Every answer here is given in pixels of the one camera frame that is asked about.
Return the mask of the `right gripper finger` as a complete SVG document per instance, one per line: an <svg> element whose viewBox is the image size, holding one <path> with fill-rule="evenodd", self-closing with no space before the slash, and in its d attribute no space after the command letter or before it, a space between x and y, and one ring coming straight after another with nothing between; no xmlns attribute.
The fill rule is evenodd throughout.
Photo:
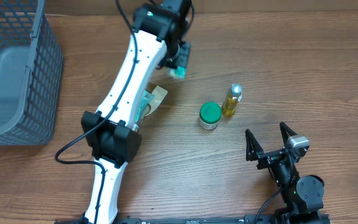
<svg viewBox="0 0 358 224"><path fill-rule="evenodd" d="M283 143L286 146L289 137L297 135L289 126L287 126L283 121L280 122L280 131L283 139Z"/></svg>
<svg viewBox="0 0 358 224"><path fill-rule="evenodd" d="M250 129L246 130L246 161L256 161L264 150L256 140Z"/></svg>

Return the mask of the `yellow dish soap bottle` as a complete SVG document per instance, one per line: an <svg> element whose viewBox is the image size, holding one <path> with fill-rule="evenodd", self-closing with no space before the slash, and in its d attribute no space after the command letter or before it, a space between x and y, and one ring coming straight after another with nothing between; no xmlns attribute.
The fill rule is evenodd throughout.
<svg viewBox="0 0 358 224"><path fill-rule="evenodd" d="M228 89L226 93L225 100L221 107L222 114L227 117L231 117L235 111L238 103L242 99L242 85L239 83L234 83Z"/></svg>

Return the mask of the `green lid jar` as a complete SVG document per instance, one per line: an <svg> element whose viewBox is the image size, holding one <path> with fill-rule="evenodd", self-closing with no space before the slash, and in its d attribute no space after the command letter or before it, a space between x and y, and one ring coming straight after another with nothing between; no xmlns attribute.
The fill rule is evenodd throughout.
<svg viewBox="0 0 358 224"><path fill-rule="evenodd" d="M207 130L215 129L221 119L221 107L215 102L207 102L200 108L198 122Z"/></svg>

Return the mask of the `teal white tissue pack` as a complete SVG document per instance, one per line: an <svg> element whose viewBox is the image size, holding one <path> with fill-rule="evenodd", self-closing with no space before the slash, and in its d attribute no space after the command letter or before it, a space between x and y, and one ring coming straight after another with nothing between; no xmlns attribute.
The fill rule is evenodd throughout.
<svg viewBox="0 0 358 224"><path fill-rule="evenodd" d="M167 71L167 75L174 79L184 80L186 76L186 68L185 67L169 68Z"/></svg>

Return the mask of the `brown white snack wrapper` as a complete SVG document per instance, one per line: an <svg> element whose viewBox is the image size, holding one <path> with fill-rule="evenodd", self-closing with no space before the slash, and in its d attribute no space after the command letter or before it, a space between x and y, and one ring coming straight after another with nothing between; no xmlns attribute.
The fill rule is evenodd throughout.
<svg viewBox="0 0 358 224"><path fill-rule="evenodd" d="M168 91L154 83L148 83L145 90L147 90L149 93L155 95L154 99L149 103L148 107L145 109L145 112L147 112L147 114L145 115L144 119L151 115L161 104L161 102L163 101L163 99L166 97ZM132 130L135 132L138 132L143 120L140 120L138 123L136 123L133 125Z"/></svg>

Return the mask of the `teal snack packet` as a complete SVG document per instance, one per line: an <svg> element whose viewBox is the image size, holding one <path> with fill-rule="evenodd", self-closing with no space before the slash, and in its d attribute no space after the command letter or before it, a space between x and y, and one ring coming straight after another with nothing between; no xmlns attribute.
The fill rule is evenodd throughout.
<svg viewBox="0 0 358 224"><path fill-rule="evenodd" d="M136 123L144 119L145 115L147 114L147 112L145 112L145 109L148 107L149 103L154 99L154 97L155 95L149 93L147 90L144 90L136 113Z"/></svg>

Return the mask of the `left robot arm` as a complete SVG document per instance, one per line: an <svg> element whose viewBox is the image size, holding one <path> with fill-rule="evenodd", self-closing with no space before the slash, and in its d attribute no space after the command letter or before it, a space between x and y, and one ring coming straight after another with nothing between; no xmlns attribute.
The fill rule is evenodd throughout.
<svg viewBox="0 0 358 224"><path fill-rule="evenodd" d="M95 177L91 201L81 223L113 223L122 176L140 148L136 131L140 102L156 69L184 78L191 45L183 37L194 13L190 0L143 4L129 27L131 39L124 62L107 97L97 110L84 112L81 125L92 148Z"/></svg>

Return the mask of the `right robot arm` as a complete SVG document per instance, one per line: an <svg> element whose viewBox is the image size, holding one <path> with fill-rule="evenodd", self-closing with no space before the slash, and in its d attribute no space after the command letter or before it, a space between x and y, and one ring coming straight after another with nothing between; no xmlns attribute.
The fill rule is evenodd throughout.
<svg viewBox="0 0 358 224"><path fill-rule="evenodd" d="M246 215L246 223L330 223L323 208L324 181L317 175L299 176L295 164L306 155L309 139L280 123L283 147L265 152L252 132L246 130L246 160L256 161L258 170L267 169L278 190L270 196L255 215ZM278 195L284 207L271 215L262 215L266 206Z"/></svg>

